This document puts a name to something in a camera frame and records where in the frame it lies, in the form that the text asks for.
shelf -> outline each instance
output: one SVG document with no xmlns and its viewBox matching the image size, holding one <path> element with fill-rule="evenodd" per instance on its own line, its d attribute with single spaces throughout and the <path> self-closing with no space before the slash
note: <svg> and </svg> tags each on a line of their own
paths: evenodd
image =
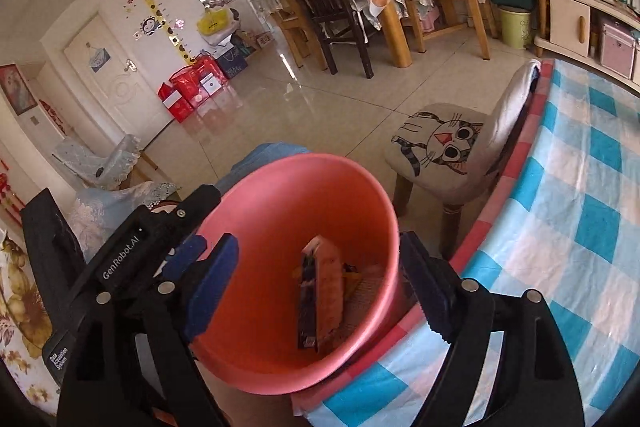
<svg viewBox="0 0 640 427">
<path fill-rule="evenodd" d="M 601 0 L 573 0 L 582 4 L 586 4 L 587 6 L 591 6 L 596 10 L 600 10 L 616 19 L 622 21 L 625 24 L 628 24 L 632 28 L 636 30 L 640 30 L 640 19 L 631 15 L 631 10 L 623 7 L 622 4 L 616 3 L 615 5 L 606 3 Z"/>
<path fill-rule="evenodd" d="M 573 60 L 576 60 L 577 62 L 581 62 L 587 66 L 590 66 L 595 70 L 602 71 L 602 73 L 605 73 L 607 76 L 610 76 L 611 78 L 614 78 L 615 80 L 621 82 L 622 84 L 625 84 L 625 86 L 630 87 L 634 91 L 640 92 L 640 84 L 636 84 L 635 82 L 633 82 L 632 80 L 629 80 L 628 78 L 625 78 L 621 74 L 618 74 L 615 71 L 609 70 L 609 68 L 605 68 L 601 63 L 599 63 L 597 60 L 594 60 L 591 57 L 583 57 L 582 55 L 578 55 L 577 53 L 572 52 L 567 48 L 563 48 L 562 46 L 553 44 L 552 42 L 549 42 L 539 36 L 536 36 L 536 38 L 534 39 L 534 44 L 536 46 L 539 46 L 540 48 L 549 50 L 550 52 L 554 52 L 559 55 L 564 55 L 565 57 L 572 58 Z"/>
</svg>

bed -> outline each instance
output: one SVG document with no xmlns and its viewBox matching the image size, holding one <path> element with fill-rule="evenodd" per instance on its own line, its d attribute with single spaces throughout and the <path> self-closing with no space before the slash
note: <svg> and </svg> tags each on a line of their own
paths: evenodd
<svg viewBox="0 0 640 427">
<path fill-rule="evenodd" d="M 546 60 L 505 172 L 451 264 L 494 293 L 542 291 L 594 425 L 640 359 L 640 100 Z M 501 335 L 465 423 L 484 414 Z M 317 427 L 409 426 L 447 349 L 414 307 L 343 373 L 293 395 L 294 411 Z"/>
</svg>

cabinet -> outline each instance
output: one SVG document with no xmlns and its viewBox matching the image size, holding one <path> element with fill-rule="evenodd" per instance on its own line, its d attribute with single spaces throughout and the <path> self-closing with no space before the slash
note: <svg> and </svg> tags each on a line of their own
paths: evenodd
<svg viewBox="0 0 640 427">
<path fill-rule="evenodd" d="M 550 0 L 549 4 L 549 40 L 582 57 L 588 56 L 591 8 L 573 0 Z"/>
<path fill-rule="evenodd" d="M 549 50 L 572 60 L 581 62 L 606 73 L 636 92 L 640 92 L 640 51 L 636 50 L 636 60 L 632 79 L 604 67 L 598 57 L 589 57 L 589 33 L 591 10 L 606 13 L 636 30 L 640 30 L 640 17 L 619 2 L 612 4 L 601 0 L 538 0 L 540 25 L 534 40 L 536 55 L 542 57 Z"/>
</svg>

doorway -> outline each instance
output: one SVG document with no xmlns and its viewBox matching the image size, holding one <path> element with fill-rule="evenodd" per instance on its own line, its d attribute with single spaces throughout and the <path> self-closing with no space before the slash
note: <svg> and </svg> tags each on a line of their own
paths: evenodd
<svg viewBox="0 0 640 427">
<path fill-rule="evenodd" d="M 141 148 L 173 120 L 99 14 L 64 54 L 117 126 L 140 139 Z"/>
</svg>

cartoon cat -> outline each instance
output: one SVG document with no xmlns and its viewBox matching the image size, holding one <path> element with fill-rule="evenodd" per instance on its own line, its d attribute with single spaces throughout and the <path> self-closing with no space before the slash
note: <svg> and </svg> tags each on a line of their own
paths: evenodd
<svg viewBox="0 0 640 427">
<path fill-rule="evenodd" d="M 400 130 L 418 133 L 422 130 L 421 119 L 435 120 L 438 126 L 427 142 L 413 142 L 407 133 L 402 133 L 404 137 L 392 137 L 391 142 L 400 145 L 400 152 L 411 163 L 416 177 L 420 175 L 421 167 L 430 163 L 447 166 L 458 174 L 466 174 L 466 161 L 471 147 L 478 139 L 482 123 L 460 120 L 461 116 L 456 114 L 451 120 L 443 121 L 432 112 L 417 112 Z"/>
</svg>

